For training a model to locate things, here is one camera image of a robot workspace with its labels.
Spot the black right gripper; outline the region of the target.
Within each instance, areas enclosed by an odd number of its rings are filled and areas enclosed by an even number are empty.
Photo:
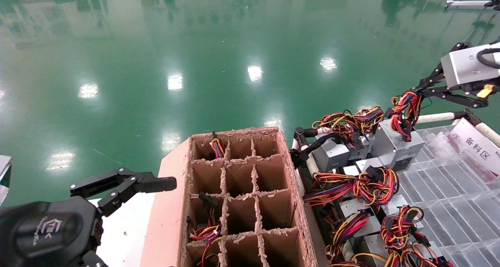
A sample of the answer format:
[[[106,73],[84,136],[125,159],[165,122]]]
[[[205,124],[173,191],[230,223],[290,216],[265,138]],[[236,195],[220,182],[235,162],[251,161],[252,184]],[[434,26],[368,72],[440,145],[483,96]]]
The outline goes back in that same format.
[[[473,94],[474,97],[454,93],[454,91],[459,89],[458,87],[434,87],[436,84],[445,81],[446,73],[443,69],[443,64],[445,62],[444,58],[448,57],[452,52],[462,51],[466,48],[470,48],[469,42],[459,42],[455,44],[446,55],[440,58],[439,64],[434,71],[432,71],[429,76],[419,81],[418,87],[414,87],[414,92],[425,94],[427,97],[437,97],[468,108],[486,108],[489,105],[489,96],[499,92],[499,79],[476,81],[459,85],[459,88],[464,91],[466,95]]]

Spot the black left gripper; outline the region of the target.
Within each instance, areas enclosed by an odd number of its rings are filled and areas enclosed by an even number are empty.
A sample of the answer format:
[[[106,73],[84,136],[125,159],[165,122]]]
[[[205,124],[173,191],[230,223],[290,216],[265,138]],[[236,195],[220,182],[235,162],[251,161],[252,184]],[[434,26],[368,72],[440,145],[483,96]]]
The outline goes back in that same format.
[[[2,267],[108,267],[95,253],[103,234],[102,218],[137,193],[170,192],[175,177],[119,168],[70,185],[71,198],[1,208]],[[98,208],[84,198],[110,192]]]

